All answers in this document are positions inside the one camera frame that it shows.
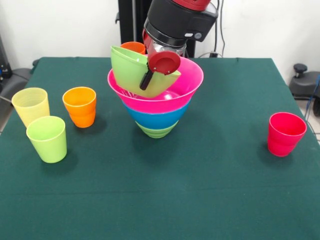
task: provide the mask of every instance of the green cup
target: green cup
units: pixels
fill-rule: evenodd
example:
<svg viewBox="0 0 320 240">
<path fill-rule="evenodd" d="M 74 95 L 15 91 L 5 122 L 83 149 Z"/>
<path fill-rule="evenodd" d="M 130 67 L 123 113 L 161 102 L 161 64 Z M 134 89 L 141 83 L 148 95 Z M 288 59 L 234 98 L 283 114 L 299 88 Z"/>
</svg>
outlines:
<svg viewBox="0 0 320 240">
<path fill-rule="evenodd" d="M 166 135 L 168 135 L 172 129 L 174 129 L 174 127 L 178 124 L 179 121 L 177 121 L 175 124 L 173 124 L 170 127 L 167 128 L 163 128 L 163 129 L 150 129 L 150 128 L 146 128 L 144 126 L 141 126 L 139 123 L 135 122 L 139 128 L 141 128 L 141 130 L 147 134 L 150 138 L 153 139 L 160 139 L 165 137 Z"/>
<path fill-rule="evenodd" d="M 54 164 L 67 155 L 66 124 L 57 116 L 43 116 L 34 120 L 26 129 L 40 158 Z"/>
</svg>

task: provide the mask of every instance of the plastic cup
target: plastic cup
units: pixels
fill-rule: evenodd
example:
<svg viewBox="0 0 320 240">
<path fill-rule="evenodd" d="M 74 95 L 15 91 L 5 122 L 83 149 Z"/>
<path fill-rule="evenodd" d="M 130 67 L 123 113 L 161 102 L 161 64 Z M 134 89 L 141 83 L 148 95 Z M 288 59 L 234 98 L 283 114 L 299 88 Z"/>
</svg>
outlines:
<svg viewBox="0 0 320 240">
<path fill-rule="evenodd" d="M 50 116 L 47 92 L 38 87 L 25 88 L 12 97 L 12 105 L 27 128 L 34 120 Z"/>
<path fill-rule="evenodd" d="M 78 128 L 90 127 L 96 118 L 96 92 L 86 86 L 69 89 L 62 96 L 70 118 Z"/>
<path fill-rule="evenodd" d="M 307 131 L 305 121 L 289 112 L 278 112 L 269 119 L 269 151 L 277 157 L 289 155 Z"/>
<path fill-rule="evenodd" d="M 148 57 L 137 52 L 118 47 L 111 47 L 111 65 L 116 84 L 121 88 L 145 98 L 154 98 L 163 93 L 180 77 L 175 71 L 164 75 L 155 72 L 146 90 L 140 89 L 140 83 L 148 72 Z"/>
<path fill-rule="evenodd" d="M 137 41 L 128 41 L 121 45 L 121 48 L 129 49 L 139 54 L 146 54 L 146 47 L 143 43 Z"/>
<path fill-rule="evenodd" d="M 57 163 L 67 155 L 66 124 L 60 117 L 43 116 L 34 120 L 27 127 L 26 135 L 48 164 Z"/>
<path fill-rule="evenodd" d="M 135 122 L 139 128 L 141 128 L 141 130 L 147 134 L 150 138 L 153 139 L 161 139 L 163 137 L 165 137 L 166 135 L 168 135 L 171 130 L 178 124 L 179 121 L 177 121 L 175 124 L 173 124 L 170 127 L 164 128 L 164 129 L 150 129 L 144 126 L 141 126 L 139 123 Z"/>
</svg>

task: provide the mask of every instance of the orange cup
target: orange cup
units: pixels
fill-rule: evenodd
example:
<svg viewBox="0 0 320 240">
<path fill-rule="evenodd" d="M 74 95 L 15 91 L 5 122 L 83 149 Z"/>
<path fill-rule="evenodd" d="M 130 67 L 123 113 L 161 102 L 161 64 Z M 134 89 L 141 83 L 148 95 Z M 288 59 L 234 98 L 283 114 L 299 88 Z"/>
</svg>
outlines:
<svg viewBox="0 0 320 240">
<path fill-rule="evenodd" d="M 146 54 L 146 47 L 143 43 L 137 41 L 128 41 L 123 43 L 120 47 L 129 49 L 139 54 Z"/>
<path fill-rule="evenodd" d="M 94 124 L 97 94 L 93 89 L 86 86 L 71 88 L 63 94 L 62 101 L 78 128 L 87 128 Z"/>
</svg>

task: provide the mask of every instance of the white wall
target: white wall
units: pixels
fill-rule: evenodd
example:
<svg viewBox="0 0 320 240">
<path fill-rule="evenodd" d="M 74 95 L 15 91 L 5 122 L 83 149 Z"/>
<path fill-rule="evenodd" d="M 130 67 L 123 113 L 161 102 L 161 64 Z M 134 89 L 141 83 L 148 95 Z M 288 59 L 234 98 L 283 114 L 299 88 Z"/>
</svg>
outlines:
<svg viewBox="0 0 320 240">
<path fill-rule="evenodd" d="M 223 35 L 225 57 L 273 58 L 288 83 L 293 65 L 301 62 L 320 71 L 319 0 L 225 0 Z M 214 49 L 211 30 L 197 45 L 197 56 Z M 218 40 L 218 52 L 222 41 Z"/>
<path fill-rule="evenodd" d="M 106 57 L 119 45 L 118 0 L 0 0 L 0 34 L 12 68 L 43 57 Z"/>
<path fill-rule="evenodd" d="M 319 0 L 225 0 L 224 55 L 273 58 L 286 81 L 297 62 L 320 71 L 319 10 Z M 118 0 L 1 0 L 0 33 L 14 68 L 43 56 L 105 57 L 120 44 L 117 12 Z M 214 38 L 212 29 L 196 55 Z"/>
</svg>

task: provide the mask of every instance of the green bowl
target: green bowl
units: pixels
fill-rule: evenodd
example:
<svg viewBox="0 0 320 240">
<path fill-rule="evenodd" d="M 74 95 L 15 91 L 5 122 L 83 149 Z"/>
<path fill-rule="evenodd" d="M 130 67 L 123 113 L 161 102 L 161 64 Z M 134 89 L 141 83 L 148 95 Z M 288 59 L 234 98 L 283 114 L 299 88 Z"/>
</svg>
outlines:
<svg viewBox="0 0 320 240">
<path fill-rule="evenodd" d="M 145 98 L 154 98 L 176 82 L 181 73 L 164 75 L 155 72 L 146 90 L 140 83 L 148 71 L 148 57 L 119 46 L 111 47 L 111 65 L 116 83 L 123 89 Z"/>
<path fill-rule="evenodd" d="M 178 124 L 179 121 L 177 121 L 175 124 L 173 124 L 170 127 L 164 128 L 164 129 L 150 129 L 150 128 L 146 128 L 144 126 L 141 126 L 139 123 L 135 122 L 139 128 L 141 128 L 141 130 L 147 134 L 150 138 L 153 139 L 160 139 L 163 138 L 164 136 L 166 136 L 167 134 L 169 134 L 171 132 L 171 130 Z"/>
</svg>

